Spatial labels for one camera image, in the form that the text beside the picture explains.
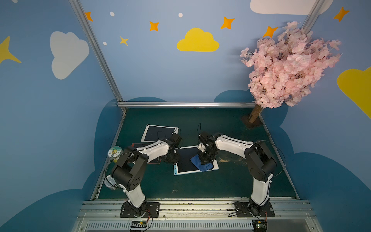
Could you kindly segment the grey blue wiping cloth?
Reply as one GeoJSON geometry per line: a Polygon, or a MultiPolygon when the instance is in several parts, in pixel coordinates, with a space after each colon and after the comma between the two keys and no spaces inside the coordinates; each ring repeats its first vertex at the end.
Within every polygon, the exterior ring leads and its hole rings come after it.
{"type": "Polygon", "coordinates": [[[210,163],[207,163],[207,164],[202,164],[201,163],[201,159],[199,157],[199,155],[195,155],[193,156],[190,161],[192,162],[192,164],[198,169],[200,170],[201,172],[206,172],[206,171],[210,171],[212,169],[214,169],[214,165],[212,162],[210,163]]]}

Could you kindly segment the red framed drawing tablet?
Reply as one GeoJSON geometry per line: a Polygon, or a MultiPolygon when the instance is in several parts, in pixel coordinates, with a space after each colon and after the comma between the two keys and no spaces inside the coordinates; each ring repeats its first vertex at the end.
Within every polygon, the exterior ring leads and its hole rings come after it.
{"type": "MultiPolygon", "coordinates": [[[[149,144],[144,144],[144,143],[133,143],[131,146],[133,148],[142,148],[145,146],[148,146],[149,144]]],[[[151,160],[148,164],[158,164],[160,165],[161,163],[161,157],[157,157],[156,159],[151,160]]]]}

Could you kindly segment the white framed drawing tablet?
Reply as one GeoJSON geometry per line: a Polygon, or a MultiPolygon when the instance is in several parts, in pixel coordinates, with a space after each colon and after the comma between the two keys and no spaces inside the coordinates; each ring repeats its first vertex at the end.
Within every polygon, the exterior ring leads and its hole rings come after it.
{"type": "Polygon", "coordinates": [[[174,133],[178,133],[178,131],[178,127],[147,124],[141,142],[154,143],[158,140],[169,139],[174,133]]]}

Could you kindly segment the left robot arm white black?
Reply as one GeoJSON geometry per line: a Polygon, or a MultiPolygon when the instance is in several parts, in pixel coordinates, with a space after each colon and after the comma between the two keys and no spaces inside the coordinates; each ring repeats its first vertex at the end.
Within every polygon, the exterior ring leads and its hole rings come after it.
{"type": "Polygon", "coordinates": [[[169,139],[158,140],[145,147],[127,147],[118,158],[114,158],[116,163],[110,175],[105,177],[105,186],[113,190],[122,189],[129,206],[139,209],[146,201],[140,183],[147,164],[159,157],[169,163],[178,162],[180,155],[177,148],[181,141],[181,136],[173,133],[169,139]]]}

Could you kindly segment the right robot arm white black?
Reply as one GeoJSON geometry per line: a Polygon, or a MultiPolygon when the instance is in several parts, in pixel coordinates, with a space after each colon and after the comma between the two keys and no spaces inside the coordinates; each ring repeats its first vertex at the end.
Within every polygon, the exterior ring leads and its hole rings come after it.
{"type": "Polygon", "coordinates": [[[244,158],[253,177],[250,205],[260,209],[268,204],[270,184],[277,162],[263,141],[254,143],[223,134],[209,135],[206,132],[200,133],[198,139],[198,153],[191,161],[199,170],[209,170],[219,151],[227,151],[244,158]]]}

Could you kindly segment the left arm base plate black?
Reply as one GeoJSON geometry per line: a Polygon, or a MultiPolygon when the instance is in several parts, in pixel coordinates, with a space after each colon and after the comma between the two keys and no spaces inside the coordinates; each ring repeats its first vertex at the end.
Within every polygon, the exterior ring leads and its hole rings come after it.
{"type": "Polygon", "coordinates": [[[144,202],[139,208],[135,208],[129,202],[123,203],[120,211],[120,218],[146,218],[159,217],[160,203],[144,202]]]}

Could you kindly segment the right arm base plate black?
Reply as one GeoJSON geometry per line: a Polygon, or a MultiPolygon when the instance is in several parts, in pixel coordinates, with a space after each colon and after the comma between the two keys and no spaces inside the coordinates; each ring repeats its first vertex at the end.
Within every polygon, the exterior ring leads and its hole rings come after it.
{"type": "Polygon", "coordinates": [[[275,212],[272,204],[268,201],[264,205],[259,206],[254,202],[235,202],[234,203],[237,217],[248,218],[274,218],[275,212]]]}

